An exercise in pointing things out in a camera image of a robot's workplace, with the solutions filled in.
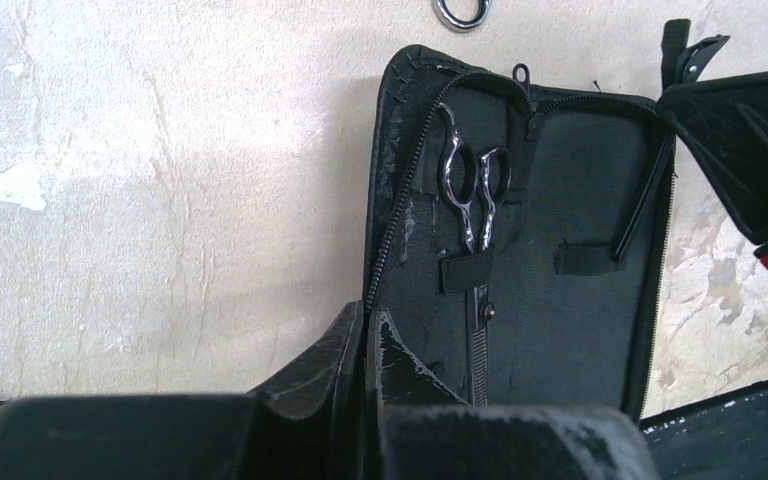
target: thinning shears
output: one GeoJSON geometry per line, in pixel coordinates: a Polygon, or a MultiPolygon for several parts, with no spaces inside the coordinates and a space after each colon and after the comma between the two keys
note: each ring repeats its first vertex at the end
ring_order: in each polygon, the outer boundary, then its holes
{"type": "MultiPolygon", "coordinates": [[[[439,165],[439,183],[443,198],[460,216],[463,241],[469,254],[486,251],[493,238],[493,219],[496,204],[503,201],[511,183],[510,154],[504,147],[494,147],[476,158],[461,136],[455,114],[445,103],[437,106],[437,113],[446,127],[446,141],[439,165]],[[455,158],[464,166],[463,187],[456,191],[453,185],[455,158]],[[491,168],[498,165],[498,185],[491,188],[491,168]],[[484,221],[480,237],[476,239],[472,228],[472,204],[475,197],[481,203],[484,221]]],[[[488,299],[489,286],[480,285],[467,292],[467,334],[469,364],[469,402],[487,405],[487,322],[496,314],[488,299]]]]}

